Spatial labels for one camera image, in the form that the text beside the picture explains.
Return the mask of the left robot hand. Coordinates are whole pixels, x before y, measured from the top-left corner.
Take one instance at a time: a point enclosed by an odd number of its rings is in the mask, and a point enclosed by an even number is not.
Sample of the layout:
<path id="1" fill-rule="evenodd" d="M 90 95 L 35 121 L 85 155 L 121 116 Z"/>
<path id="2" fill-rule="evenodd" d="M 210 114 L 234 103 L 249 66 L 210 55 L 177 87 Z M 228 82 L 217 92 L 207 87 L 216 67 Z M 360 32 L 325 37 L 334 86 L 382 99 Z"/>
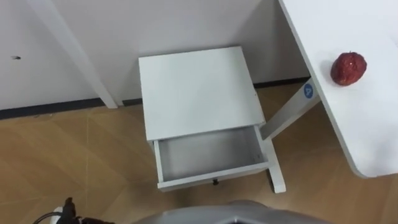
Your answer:
<path id="1" fill-rule="evenodd" d="M 73 198 L 68 197 L 62 207 L 57 207 L 54 212 L 61 215 L 54 215 L 50 218 L 50 224 L 81 224 L 81 217 L 76 214 Z"/>

